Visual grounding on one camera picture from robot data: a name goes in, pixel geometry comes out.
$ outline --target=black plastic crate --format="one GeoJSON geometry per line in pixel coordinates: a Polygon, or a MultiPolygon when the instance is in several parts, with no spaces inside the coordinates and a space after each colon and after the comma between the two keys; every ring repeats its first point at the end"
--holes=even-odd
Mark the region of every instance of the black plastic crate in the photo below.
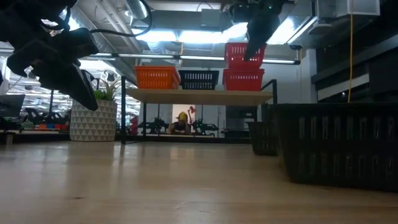
{"type": "Polygon", "coordinates": [[[277,139],[270,125],[264,122],[248,122],[253,152],[258,156],[276,156],[277,139]]]}
{"type": "Polygon", "coordinates": [[[275,105],[290,179],[398,191],[397,104],[275,105]]]}
{"type": "Polygon", "coordinates": [[[183,90],[214,90],[219,71],[179,70],[183,90]]]}

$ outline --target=desk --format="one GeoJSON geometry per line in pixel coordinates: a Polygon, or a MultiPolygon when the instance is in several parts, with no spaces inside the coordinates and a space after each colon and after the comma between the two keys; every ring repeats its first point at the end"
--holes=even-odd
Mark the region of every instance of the desk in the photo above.
{"type": "Polygon", "coordinates": [[[151,90],[126,89],[126,77],[122,77],[122,124],[121,142],[126,143],[126,95],[143,103],[143,137],[146,133],[147,104],[189,104],[189,105],[226,105],[252,106],[253,118],[257,121],[257,107],[273,99],[277,103],[277,81],[271,80],[265,84],[262,91],[218,91],[218,90],[151,90]],[[272,91],[263,91],[272,85],[272,91]]]}
{"type": "Polygon", "coordinates": [[[258,106],[272,98],[268,91],[128,89],[127,95],[143,103],[225,106],[258,106]]]}

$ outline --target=orange basket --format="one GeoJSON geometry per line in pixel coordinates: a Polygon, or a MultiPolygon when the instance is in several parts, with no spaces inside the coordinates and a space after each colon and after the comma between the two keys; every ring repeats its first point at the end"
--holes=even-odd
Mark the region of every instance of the orange basket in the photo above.
{"type": "Polygon", "coordinates": [[[138,88],[178,89],[180,76],[175,67],[136,66],[138,88]]]}

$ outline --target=yellow hard hat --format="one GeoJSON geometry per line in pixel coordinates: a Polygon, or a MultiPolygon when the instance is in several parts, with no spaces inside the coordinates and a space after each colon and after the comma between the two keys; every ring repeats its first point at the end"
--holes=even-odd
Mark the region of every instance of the yellow hard hat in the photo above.
{"type": "Polygon", "coordinates": [[[186,113],[184,113],[184,112],[181,112],[178,115],[178,120],[179,121],[188,121],[188,115],[186,113]]]}

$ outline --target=yellow cable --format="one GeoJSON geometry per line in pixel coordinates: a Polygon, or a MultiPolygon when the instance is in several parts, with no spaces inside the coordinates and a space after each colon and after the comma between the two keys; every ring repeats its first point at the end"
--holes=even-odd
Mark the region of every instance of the yellow cable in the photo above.
{"type": "Polygon", "coordinates": [[[351,0],[351,35],[349,42],[349,89],[348,89],[348,103],[351,102],[351,89],[353,87],[353,60],[354,60],[354,0],[351,0]]]}

